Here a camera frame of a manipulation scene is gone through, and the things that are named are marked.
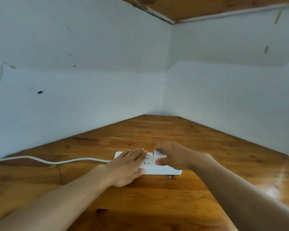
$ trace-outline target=white power strip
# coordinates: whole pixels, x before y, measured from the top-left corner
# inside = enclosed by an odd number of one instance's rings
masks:
[[[117,151],[115,154],[115,158],[117,158],[123,151]],[[154,151],[154,155],[152,152],[148,152],[145,160],[140,165],[140,168],[144,168],[146,170],[145,174],[152,175],[181,175],[182,170],[176,170],[170,166],[160,166],[156,165],[155,161],[159,158],[166,157],[166,155],[162,151]]]

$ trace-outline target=power cord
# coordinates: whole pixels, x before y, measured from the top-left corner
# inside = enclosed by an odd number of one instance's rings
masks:
[[[59,161],[59,162],[51,162],[51,161],[46,161],[46,160],[43,160],[34,156],[30,156],[30,155],[3,158],[3,159],[0,159],[0,162],[5,161],[5,160],[10,160],[10,159],[24,159],[24,158],[34,159],[34,160],[37,160],[39,162],[46,163],[46,164],[65,164],[65,163],[70,163],[70,162],[79,161],[79,160],[94,160],[94,161],[100,161],[100,162],[110,162],[110,160],[96,159],[96,158],[78,158],[78,159],[70,159],[70,160]]]

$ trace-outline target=hand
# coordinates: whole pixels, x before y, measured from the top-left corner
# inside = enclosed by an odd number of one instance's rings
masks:
[[[144,149],[128,150],[107,164],[104,164],[111,186],[122,187],[130,184],[135,178],[145,173],[139,168],[144,161],[147,151]]]
[[[213,158],[208,153],[193,151],[176,142],[157,143],[154,150],[163,151],[167,157],[156,160],[157,165],[168,165],[177,170],[194,169],[195,166],[202,166]]]

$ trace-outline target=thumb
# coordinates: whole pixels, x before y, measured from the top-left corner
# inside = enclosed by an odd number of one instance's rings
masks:
[[[133,174],[133,180],[134,180],[135,178],[140,177],[141,175],[143,175],[143,174],[145,174],[145,173],[146,173],[146,170],[145,170],[144,168],[138,169],[137,172],[135,172],[135,173]]]
[[[170,161],[168,157],[159,158],[155,161],[156,165],[169,165]]]

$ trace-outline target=wall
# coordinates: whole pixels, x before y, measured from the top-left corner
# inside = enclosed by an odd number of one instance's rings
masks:
[[[121,0],[0,0],[0,158],[159,114],[169,30]]]
[[[289,8],[274,25],[278,11],[173,26],[163,113],[289,154]]]

